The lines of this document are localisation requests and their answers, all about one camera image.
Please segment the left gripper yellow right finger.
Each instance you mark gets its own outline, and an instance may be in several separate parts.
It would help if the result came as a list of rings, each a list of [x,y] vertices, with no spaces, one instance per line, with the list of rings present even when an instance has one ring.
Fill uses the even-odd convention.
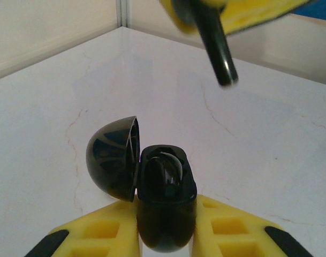
[[[311,256],[278,224],[199,194],[191,256]]]

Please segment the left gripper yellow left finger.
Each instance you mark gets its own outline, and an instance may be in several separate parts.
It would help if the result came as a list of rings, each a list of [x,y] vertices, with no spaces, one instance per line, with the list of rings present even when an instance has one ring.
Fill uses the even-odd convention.
[[[51,230],[27,256],[140,256],[137,204],[116,201]]]

